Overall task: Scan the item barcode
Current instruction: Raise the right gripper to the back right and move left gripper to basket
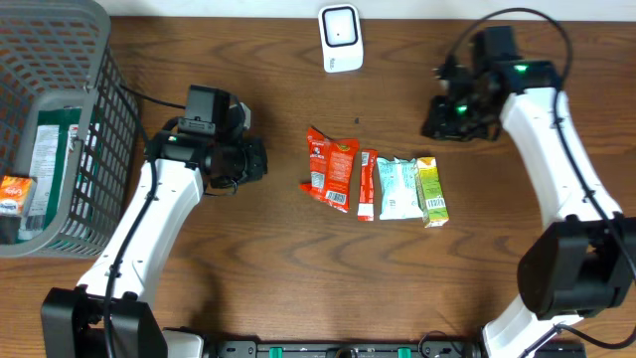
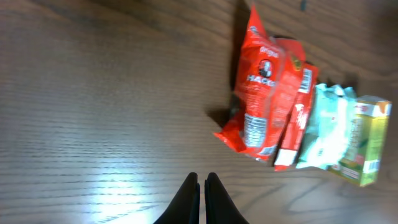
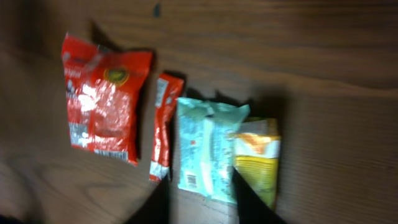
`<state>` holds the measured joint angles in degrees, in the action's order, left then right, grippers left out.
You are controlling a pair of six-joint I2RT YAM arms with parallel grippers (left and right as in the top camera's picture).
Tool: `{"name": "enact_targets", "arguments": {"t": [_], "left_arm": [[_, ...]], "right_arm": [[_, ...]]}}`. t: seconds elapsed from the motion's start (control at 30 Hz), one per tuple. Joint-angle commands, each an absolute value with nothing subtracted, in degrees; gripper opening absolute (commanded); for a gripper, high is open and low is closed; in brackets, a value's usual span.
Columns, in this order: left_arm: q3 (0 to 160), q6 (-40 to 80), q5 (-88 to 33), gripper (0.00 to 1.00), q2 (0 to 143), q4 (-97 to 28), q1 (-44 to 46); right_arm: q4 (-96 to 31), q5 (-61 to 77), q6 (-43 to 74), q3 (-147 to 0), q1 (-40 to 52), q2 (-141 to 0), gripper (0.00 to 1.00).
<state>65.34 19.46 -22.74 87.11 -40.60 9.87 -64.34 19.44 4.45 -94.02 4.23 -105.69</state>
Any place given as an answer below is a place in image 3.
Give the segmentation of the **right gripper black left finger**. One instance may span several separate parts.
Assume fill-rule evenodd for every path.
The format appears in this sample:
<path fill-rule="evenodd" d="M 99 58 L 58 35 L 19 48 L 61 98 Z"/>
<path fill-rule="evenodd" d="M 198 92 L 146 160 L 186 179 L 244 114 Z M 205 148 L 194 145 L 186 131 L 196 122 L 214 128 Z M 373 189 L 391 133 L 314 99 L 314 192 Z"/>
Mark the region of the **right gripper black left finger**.
<path fill-rule="evenodd" d="M 142 207 L 131 215 L 124 224 L 169 224 L 170 184 L 164 177 Z"/>

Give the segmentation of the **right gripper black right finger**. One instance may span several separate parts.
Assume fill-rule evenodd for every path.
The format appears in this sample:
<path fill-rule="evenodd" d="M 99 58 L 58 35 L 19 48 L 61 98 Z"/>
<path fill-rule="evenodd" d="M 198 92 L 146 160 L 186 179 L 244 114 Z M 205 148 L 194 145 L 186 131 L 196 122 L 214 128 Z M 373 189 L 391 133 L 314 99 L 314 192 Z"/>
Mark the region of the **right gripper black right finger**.
<path fill-rule="evenodd" d="M 287 224 L 259 198 L 236 169 L 233 170 L 232 183 L 239 224 Z"/>

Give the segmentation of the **green yellow juice carton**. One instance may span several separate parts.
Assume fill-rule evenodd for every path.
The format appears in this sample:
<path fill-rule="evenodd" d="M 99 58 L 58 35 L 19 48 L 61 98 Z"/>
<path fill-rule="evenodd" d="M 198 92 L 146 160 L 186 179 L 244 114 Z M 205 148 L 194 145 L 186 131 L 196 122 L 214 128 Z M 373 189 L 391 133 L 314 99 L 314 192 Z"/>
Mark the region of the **green yellow juice carton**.
<path fill-rule="evenodd" d="M 280 142 L 275 118 L 250 118 L 234 135 L 234 167 L 271 209 L 277 198 Z"/>

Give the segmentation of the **light blue snack packet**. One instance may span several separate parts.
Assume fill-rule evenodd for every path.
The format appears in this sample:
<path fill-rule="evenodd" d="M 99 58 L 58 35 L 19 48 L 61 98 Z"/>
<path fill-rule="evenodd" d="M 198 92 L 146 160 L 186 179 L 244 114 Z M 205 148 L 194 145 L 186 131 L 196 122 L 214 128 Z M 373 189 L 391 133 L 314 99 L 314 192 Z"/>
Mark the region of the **light blue snack packet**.
<path fill-rule="evenodd" d="M 177 100 L 180 189 L 236 202 L 231 183 L 234 137 L 249 112 L 249 105 Z"/>

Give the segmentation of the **red snack stick packet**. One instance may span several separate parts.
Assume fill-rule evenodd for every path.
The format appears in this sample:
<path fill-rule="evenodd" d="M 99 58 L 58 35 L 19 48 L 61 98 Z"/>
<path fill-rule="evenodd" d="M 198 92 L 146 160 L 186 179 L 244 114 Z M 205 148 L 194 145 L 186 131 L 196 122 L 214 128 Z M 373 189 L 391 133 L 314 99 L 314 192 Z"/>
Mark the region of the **red snack stick packet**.
<path fill-rule="evenodd" d="M 177 99 L 182 93 L 184 80 L 169 73 L 161 73 L 157 79 L 154 117 L 154 144 L 149 178 L 160 182 L 170 170 L 169 126 L 174 115 Z"/>

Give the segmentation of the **red chips bag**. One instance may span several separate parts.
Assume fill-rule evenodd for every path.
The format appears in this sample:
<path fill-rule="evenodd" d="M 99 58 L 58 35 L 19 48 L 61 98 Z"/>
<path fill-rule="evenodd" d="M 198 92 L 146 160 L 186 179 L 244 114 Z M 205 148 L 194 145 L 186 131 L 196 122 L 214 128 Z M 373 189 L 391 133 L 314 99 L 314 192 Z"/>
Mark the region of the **red chips bag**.
<path fill-rule="evenodd" d="M 67 34 L 62 45 L 72 147 L 137 165 L 137 102 L 148 50 L 117 52 Z"/>

